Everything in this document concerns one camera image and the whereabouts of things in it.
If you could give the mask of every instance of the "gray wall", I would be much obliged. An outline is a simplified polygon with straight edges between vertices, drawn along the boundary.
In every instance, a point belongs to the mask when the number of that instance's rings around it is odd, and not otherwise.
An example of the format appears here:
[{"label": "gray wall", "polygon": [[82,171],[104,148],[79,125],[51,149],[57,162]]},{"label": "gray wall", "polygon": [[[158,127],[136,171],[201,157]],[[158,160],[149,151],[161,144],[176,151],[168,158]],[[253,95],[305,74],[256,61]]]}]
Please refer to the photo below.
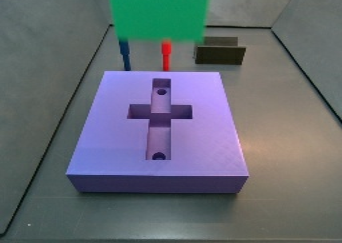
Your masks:
[{"label": "gray wall", "polygon": [[94,0],[0,0],[0,234],[109,23]]},{"label": "gray wall", "polygon": [[[109,0],[97,0],[113,22]],[[208,25],[272,27],[289,0],[210,0]]]},{"label": "gray wall", "polygon": [[342,0],[292,0],[273,31],[342,118]]}]

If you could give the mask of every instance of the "green block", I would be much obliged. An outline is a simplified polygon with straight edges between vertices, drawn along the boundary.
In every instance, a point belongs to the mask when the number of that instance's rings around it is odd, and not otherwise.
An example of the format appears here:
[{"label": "green block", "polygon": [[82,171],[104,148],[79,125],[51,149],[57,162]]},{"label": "green block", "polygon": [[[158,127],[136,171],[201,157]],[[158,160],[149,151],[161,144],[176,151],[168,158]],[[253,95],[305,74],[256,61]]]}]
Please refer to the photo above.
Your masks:
[{"label": "green block", "polygon": [[202,41],[209,0],[112,0],[120,39]]}]

